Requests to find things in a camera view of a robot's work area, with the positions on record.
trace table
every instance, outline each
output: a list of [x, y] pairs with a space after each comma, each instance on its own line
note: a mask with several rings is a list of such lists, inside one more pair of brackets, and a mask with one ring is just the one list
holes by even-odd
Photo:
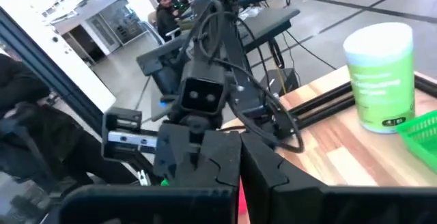
[[290, 19], [299, 13], [300, 10], [292, 7], [264, 8], [257, 16], [244, 20], [255, 36], [255, 40], [252, 40], [250, 36], [242, 39], [246, 52], [252, 51], [289, 29], [292, 26]]
[[[291, 109], [349, 80], [348, 69], [342, 67], [282, 96], [281, 102]], [[418, 116], [436, 109], [435, 98], [416, 90]], [[223, 127], [237, 125], [241, 123], [233, 120]], [[301, 133], [305, 142], [302, 154], [282, 149], [277, 153], [327, 185], [437, 186], [437, 174], [407, 150], [399, 135], [380, 135], [365, 130], [358, 123], [354, 107], [305, 128]]]

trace gray floor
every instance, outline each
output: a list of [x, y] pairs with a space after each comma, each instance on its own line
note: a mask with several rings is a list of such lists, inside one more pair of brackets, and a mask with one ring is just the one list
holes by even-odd
[[[329, 1], [351, 3], [360, 5], [361, 8], [354, 5], [336, 5]], [[274, 0], [269, 4], [271, 7], [280, 8], [285, 5], [285, 2]], [[383, 13], [375, 13], [366, 8], [371, 5], [383, 9]], [[393, 16], [393, 13], [389, 13], [393, 11], [418, 16], [437, 16], [437, 0], [292, 0], [292, 6], [298, 8], [301, 13], [291, 20], [293, 26], [290, 33], [310, 51], [336, 68], [346, 64], [342, 44], [351, 33], [375, 23], [397, 21], [407, 23], [414, 29], [416, 70], [431, 77], [437, 77], [437, 60], [434, 57], [437, 47], [436, 25], [420, 19]], [[281, 49], [286, 49], [287, 46], [293, 46], [296, 43], [287, 34], [277, 36], [277, 42]], [[143, 119], [150, 117], [151, 97], [158, 92], [153, 80], [150, 80], [143, 92], [147, 78], [142, 75], [135, 57], [154, 47], [156, 44], [153, 39], [145, 34], [108, 56], [107, 60], [94, 68], [98, 76], [117, 97], [116, 106], [132, 109], [140, 100], [138, 109], [143, 112]], [[261, 46], [261, 49], [264, 58], [271, 56], [266, 45]], [[303, 85], [333, 71], [331, 67], [299, 46], [292, 47], [291, 54]], [[285, 51], [283, 57], [286, 66], [291, 67], [293, 63], [289, 51]], [[251, 64], [260, 61], [257, 51], [248, 53], [248, 58]], [[267, 61], [267, 68], [274, 68], [272, 61]], [[264, 77], [264, 70], [261, 66], [256, 66], [253, 74], [260, 80]], [[226, 110], [225, 120], [232, 118], [234, 118], [233, 115]], [[143, 127], [157, 130], [159, 125], [160, 122], [147, 122]]]

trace black clothing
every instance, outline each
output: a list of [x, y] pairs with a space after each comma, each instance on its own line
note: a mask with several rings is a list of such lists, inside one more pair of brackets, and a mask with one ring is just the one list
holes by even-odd
[[[121, 163], [104, 160], [101, 143], [69, 115], [46, 105], [23, 104], [8, 119], [23, 117], [24, 113], [30, 115], [20, 118], [20, 125], [27, 129], [45, 161], [56, 170], [64, 170], [80, 185], [93, 183], [87, 172], [109, 184], [137, 180]], [[39, 162], [25, 143], [14, 135], [0, 138], [0, 171], [21, 180], [32, 179], [47, 192], [54, 188], [54, 182], [42, 176]]]
[[[166, 33], [177, 29], [179, 26], [176, 23], [176, 17], [173, 15], [173, 8], [166, 8], [161, 4], [156, 8], [156, 27], [158, 28], [159, 35], [165, 42], [171, 40], [170, 36], [165, 36]], [[180, 36], [181, 32], [176, 32], [175, 36]]]
[[[19, 121], [52, 171], [66, 171], [79, 184], [92, 183], [87, 172], [110, 184], [137, 180], [121, 163], [103, 160], [101, 143], [75, 119], [48, 105], [36, 104], [49, 94], [49, 88], [23, 63], [0, 54], [0, 127], [4, 122]], [[3, 118], [13, 108], [16, 113]], [[25, 141], [13, 134], [0, 132], [0, 171], [18, 181], [32, 179], [45, 191], [53, 188], [53, 181], [44, 176], [46, 172]]]
[[50, 89], [23, 63], [0, 54], [0, 119], [19, 102], [35, 103]]

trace door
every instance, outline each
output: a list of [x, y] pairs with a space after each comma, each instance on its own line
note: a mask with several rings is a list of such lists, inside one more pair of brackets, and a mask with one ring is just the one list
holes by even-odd
[[121, 46], [117, 36], [115, 36], [115, 34], [111, 31], [100, 14], [91, 17], [87, 20], [87, 22], [110, 52], [113, 52], [115, 49]]
[[81, 48], [95, 61], [99, 61], [106, 57], [100, 47], [89, 36], [88, 32], [79, 25], [70, 30], [71, 36], [81, 45]]
[[77, 55], [85, 62], [91, 65], [96, 64], [91, 56], [83, 49], [83, 47], [76, 41], [71, 33], [65, 33], [62, 38], [70, 45], [70, 47], [77, 53]]

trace chair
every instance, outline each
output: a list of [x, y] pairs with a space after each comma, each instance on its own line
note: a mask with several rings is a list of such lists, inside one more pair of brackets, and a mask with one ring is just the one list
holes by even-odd
[[[159, 45], [162, 45], [165, 43], [164, 39], [159, 35], [158, 30], [156, 28], [156, 11], [151, 12], [147, 16], [147, 22], [146, 27], [154, 34], [155, 40], [159, 43]], [[174, 39], [176, 36], [176, 33], [180, 31], [180, 28], [174, 29], [168, 33], [165, 34], [167, 37], [171, 37], [171, 39]]]

